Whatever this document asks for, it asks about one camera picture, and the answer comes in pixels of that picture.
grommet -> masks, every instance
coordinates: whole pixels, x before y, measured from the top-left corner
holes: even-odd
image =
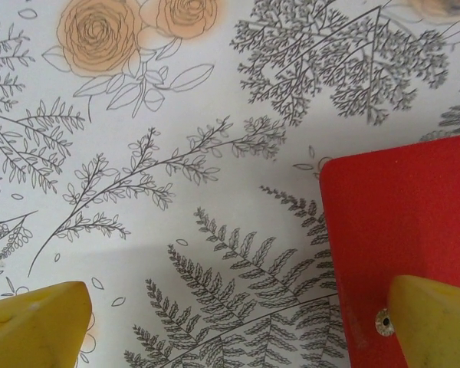
[[[382,309],[376,315],[375,319],[376,332],[384,337],[392,336],[395,333],[392,321],[390,320],[389,311]]]

yellow plastic piece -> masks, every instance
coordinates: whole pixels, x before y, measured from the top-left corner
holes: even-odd
[[[92,305],[83,282],[0,301],[0,368],[72,368]]]
[[[399,276],[388,308],[409,368],[460,368],[460,288]]]

orange rose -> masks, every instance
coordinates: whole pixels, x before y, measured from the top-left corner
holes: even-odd
[[[216,14],[216,0],[147,0],[140,9],[145,23],[178,38],[202,35],[215,24]]]
[[[121,72],[138,48],[139,12],[136,0],[72,0],[57,30],[71,69],[85,76]]]

wallpaper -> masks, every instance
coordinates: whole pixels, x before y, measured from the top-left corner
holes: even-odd
[[[83,368],[348,367],[320,171],[458,134],[460,6],[0,1],[0,298],[84,281]]]

red plastic surface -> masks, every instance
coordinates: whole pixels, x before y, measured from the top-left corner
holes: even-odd
[[[460,136],[334,159],[320,187],[351,365],[406,368],[374,320],[398,274],[460,287]]]

